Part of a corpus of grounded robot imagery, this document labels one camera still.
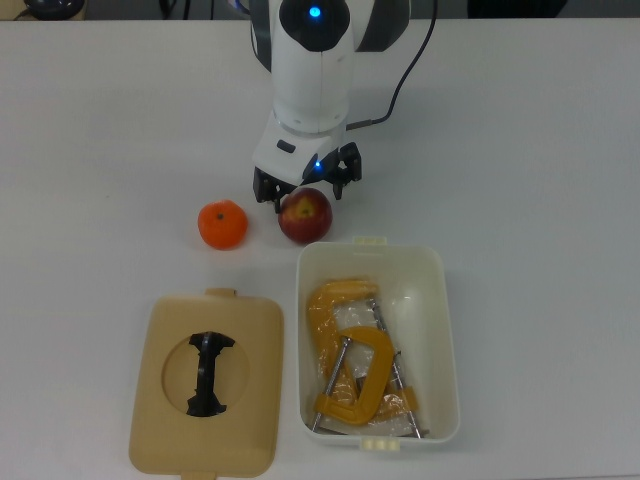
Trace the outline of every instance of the container lid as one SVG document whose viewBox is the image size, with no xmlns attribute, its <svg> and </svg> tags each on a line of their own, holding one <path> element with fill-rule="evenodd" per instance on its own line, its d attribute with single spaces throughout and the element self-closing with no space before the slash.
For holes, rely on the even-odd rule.
<svg viewBox="0 0 640 480">
<path fill-rule="evenodd" d="M 138 379 L 133 465 L 183 480 L 267 470 L 276 447 L 282 344 L 282 312 L 271 300 L 232 289 L 160 299 Z"/>
</svg>

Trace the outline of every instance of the white plastic box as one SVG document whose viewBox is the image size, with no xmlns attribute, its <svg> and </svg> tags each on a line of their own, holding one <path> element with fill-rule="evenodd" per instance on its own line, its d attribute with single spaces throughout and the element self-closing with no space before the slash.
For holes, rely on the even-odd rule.
<svg viewBox="0 0 640 480">
<path fill-rule="evenodd" d="M 313 405 L 325 380 L 307 325 L 309 296 L 330 280 L 367 277 L 379 286 L 378 301 L 403 373 L 416 393 L 424 438 L 340 435 L 312 432 Z M 298 259 L 297 386 L 302 428 L 318 442 L 398 450 L 450 440 L 460 426 L 459 400 L 444 271 L 440 257 L 417 246 L 314 243 Z"/>
</svg>

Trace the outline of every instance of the white robot body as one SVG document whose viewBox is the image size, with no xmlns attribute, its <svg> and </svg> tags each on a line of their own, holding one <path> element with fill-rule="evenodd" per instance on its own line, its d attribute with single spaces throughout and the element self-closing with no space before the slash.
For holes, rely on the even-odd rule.
<svg viewBox="0 0 640 480">
<path fill-rule="evenodd" d="M 339 199 L 360 180 L 358 149 L 344 145 L 355 53 L 387 48 L 409 11 L 409 0 L 252 0 L 254 50 L 274 86 L 253 153 L 259 202 L 279 211 L 284 195 L 318 181 L 332 183 Z"/>
<path fill-rule="evenodd" d="M 303 134 L 329 132 L 343 123 L 349 113 L 353 41 L 349 24 L 333 49 L 309 52 L 276 23 L 271 75 L 278 121 Z"/>
<path fill-rule="evenodd" d="M 351 24 L 333 49 L 310 52 L 275 22 L 273 110 L 253 155 L 256 167 L 299 186 L 309 162 L 344 144 L 354 55 Z M 278 147 L 281 140 L 295 149 Z"/>
</svg>

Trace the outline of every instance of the apple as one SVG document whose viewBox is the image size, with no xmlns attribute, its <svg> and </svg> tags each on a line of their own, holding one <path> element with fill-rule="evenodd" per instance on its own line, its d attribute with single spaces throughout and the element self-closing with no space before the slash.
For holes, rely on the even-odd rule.
<svg viewBox="0 0 640 480">
<path fill-rule="evenodd" d="M 278 214 L 282 233 L 301 245 L 324 237 L 332 220 L 329 200 L 315 188 L 294 191 L 284 199 Z"/>
</svg>

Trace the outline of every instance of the white table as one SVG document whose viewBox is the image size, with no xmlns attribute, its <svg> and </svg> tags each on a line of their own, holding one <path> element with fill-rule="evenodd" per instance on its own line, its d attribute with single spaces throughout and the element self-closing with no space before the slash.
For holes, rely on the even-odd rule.
<svg viewBox="0 0 640 480">
<path fill-rule="evenodd" d="M 294 421 L 300 248 L 253 198 L 271 87 L 247 27 L 0 24 L 2 478 L 147 478 L 127 448 L 150 310 L 215 286 L 285 314 L 265 479 L 640 475 L 640 22 L 442 21 L 391 120 L 351 135 L 364 179 L 328 240 L 446 269 L 462 427 L 397 456 Z M 426 28 L 358 57 L 353 120 L 384 113 Z M 195 220 L 225 197 L 251 231 L 215 252 Z"/>
</svg>

